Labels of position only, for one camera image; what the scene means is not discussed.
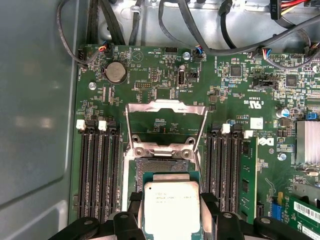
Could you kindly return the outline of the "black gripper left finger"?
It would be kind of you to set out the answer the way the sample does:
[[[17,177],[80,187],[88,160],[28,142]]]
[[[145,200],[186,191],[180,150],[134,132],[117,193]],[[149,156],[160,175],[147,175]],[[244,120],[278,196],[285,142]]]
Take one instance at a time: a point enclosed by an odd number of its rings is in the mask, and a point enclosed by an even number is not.
[[[144,232],[138,226],[138,213],[143,193],[133,192],[127,211],[115,212],[100,223],[94,217],[82,217],[50,237],[51,240],[143,240]]]

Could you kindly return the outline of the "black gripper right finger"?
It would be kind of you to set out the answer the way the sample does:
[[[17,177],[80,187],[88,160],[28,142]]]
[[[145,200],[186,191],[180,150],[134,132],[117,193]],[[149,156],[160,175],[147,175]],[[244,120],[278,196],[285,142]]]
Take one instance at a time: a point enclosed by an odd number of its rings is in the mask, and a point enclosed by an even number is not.
[[[251,192],[238,197],[200,194],[201,224],[206,240],[318,240],[320,200],[314,193],[272,195],[263,204]]]

